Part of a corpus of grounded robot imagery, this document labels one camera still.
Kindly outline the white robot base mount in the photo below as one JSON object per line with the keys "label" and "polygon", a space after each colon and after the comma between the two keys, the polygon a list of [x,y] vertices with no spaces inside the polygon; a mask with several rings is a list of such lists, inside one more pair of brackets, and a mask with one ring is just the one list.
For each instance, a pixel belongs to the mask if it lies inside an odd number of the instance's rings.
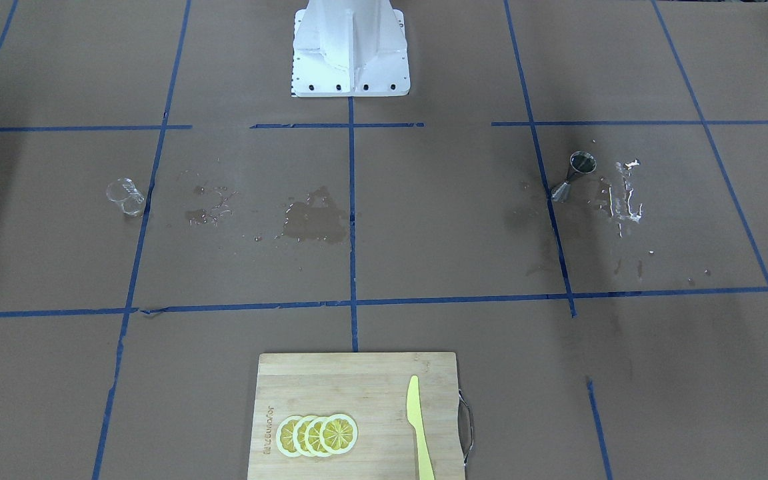
{"label": "white robot base mount", "polygon": [[410,91],[405,16],[391,2],[310,1],[295,12],[293,97],[402,97]]}

